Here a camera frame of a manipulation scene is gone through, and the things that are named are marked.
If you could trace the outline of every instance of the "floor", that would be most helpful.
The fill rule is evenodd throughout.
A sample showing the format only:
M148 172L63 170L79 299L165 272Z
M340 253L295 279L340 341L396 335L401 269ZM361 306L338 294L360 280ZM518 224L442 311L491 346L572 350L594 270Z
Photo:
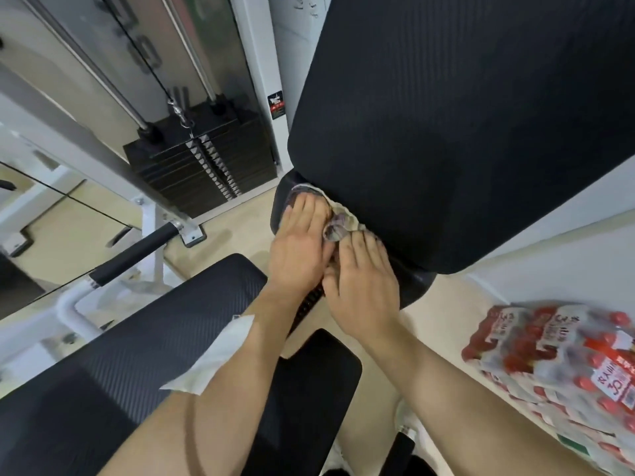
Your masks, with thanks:
M73 195L124 223L137 226L140 223L138 207L94 184L84 184ZM273 239L269 228L273 198L274 190L270 190L205 223L208 239L191 249L185 248L179 239L172 240L165 251L166 259L182 275L192 277L227 255L241 253L267 272L269 246ZM32 225L30 229L36 245L17 261L32 277L64 284L106 260L108 251L105 244L121 228L120 223L73 200L62 200ZM493 303L491 296L461 276L440 275L422 299L403 311L403 317L425 344L477 377L471 368L463 364L460 351ZM13 320L30 317L33 312L33 307L26 308ZM118 318L132 312L123 310ZM108 315L102 315L102 318L106 320ZM285 354L297 350L316 328L327 329L362 361L360 385L339 439L356 475L376 475L395 435L393 413L399 395L360 345L337 327L323 300L291 335ZM10 381L0 383L0 397L2 384L4 392L11 389ZM426 442L426 448L430 463L438 474L450 475L449 467L432 442Z

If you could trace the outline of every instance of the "shoe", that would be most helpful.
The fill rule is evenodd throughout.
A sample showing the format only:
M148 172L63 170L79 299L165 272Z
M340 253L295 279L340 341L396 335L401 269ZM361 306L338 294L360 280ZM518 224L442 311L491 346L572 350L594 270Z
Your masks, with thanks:
M330 470L344 470L350 476L355 476L353 470L349 466L349 464L344 459L344 455L342 454L342 448L340 447L340 443L337 438L333 442L331 446L331 450L328 452L328 456L326 457L326 461L324 462L324 466L322 467L322 471L320 472L320 476Z
M412 409L406 404L403 399L399 401L397 410L395 411L395 429L398 432L404 433L411 440L415 442L415 450L413 454L427 459L429 455L425 451L425 441L430 439L430 435L425 430L424 425L419 421L419 418Z

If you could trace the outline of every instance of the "cable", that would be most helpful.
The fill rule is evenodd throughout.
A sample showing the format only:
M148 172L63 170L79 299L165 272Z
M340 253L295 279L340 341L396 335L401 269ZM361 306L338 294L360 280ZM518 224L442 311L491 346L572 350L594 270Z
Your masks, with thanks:
M110 6L110 2L108 0L101 0L101 1L104 3L104 5L106 5L106 7L108 9L108 12L115 19L115 21L117 22L117 24L119 25L119 27L121 28L123 33L125 34L126 38L131 43L132 47L135 49L137 54L141 57L141 60L144 61L144 63L146 64L147 69L150 71L150 73L152 74L152 76L154 77L156 82L159 84L159 87L161 87L161 89L163 89L163 91L165 92L165 96L168 97L169 101L174 102L174 99L170 96L170 92L168 92L168 89L161 83L161 80L159 79L159 77L157 77L157 74L154 72L154 70L150 66L150 63L148 63L148 61L146 60L146 57L144 56L144 54L141 53L141 50L139 50L139 47L137 47L137 44L132 39L132 37L130 36L130 34L126 30L126 28L123 26L123 23L121 23L121 20L119 20L119 18L117 17L117 13L115 13L115 10L112 8L112 6Z
M127 226L127 227L133 227L133 228L139 229L139 227L134 227L134 226L132 226L132 225L130 225L130 224L126 224L126 223L122 222L121 220L117 220L117 219L115 219L115 217L112 217L112 216L110 216L110 215L108 215L108 214L105 214L105 213L101 212L100 210L98 210L98 209L96 209L96 208L94 208L94 207L91 207L91 206L89 206L88 204L85 204L85 203L84 203L84 202L82 202L81 200L77 200L75 197L71 197L69 194L64 193L64 192L63 192L63 191L61 191L61 190L58 190L58 189L56 189L55 187L51 187L50 185L48 185L48 184L46 184L46 183L42 182L41 180L38 180L38 179L36 179L35 177L32 177L31 175L29 175L29 174L27 174L27 173L24 173L24 172L23 172L23 171L21 171L20 169L17 169L17 168L15 168L15 167L11 167L11 165L9 165L9 164L7 164L7 163L3 162L2 160L0 160L0 165L4 165L4 166L5 166L6 168L8 168L9 170L12 170L12 171L14 171L14 172L17 172L18 174L23 175L23 176L25 176L25 177L27 177L27 178L31 179L32 181L34 181L34 182L36 182L36 183L42 184L42 185L44 185L46 188L50 188L52 191L56 191L57 193L61 193L64 197L68 197L70 200L75 200L75 202L77 202L78 204L81 204L81 205L83 205L84 207L88 207L89 209L91 209L91 210L93 210L93 211L95 211L95 212L97 212L97 213L99 213L99 214L101 214L101 215L103 215L103 216L107 217L107 218L108 218L108 219L110 219L110 220L114 220L115 222L117 222L117 223L119 223L119 224L122 224L122 225L125 225L125 226Z

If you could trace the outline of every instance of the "cloth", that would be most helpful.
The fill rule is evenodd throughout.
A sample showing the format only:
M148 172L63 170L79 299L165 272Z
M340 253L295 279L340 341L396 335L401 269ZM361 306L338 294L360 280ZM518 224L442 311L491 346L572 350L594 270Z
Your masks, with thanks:
M252 324L252 315L234 315L234 320L225 326L225 329L194 365L160 389L201 395L218 369L242 346Z
M325 240L329 240L330 242L339 242L350 232L354 232L356 230L367 230L366 226L360 223L358 218L352 214L350 210L341 205L339 202L334 202L329 199L322 189L315 187L310 183L299 183L293 187L289 193L285 206L292 206L295 198L302 192L321 195L326 199L333 210L333 217L326 224L324 231L322 232L322 236Z

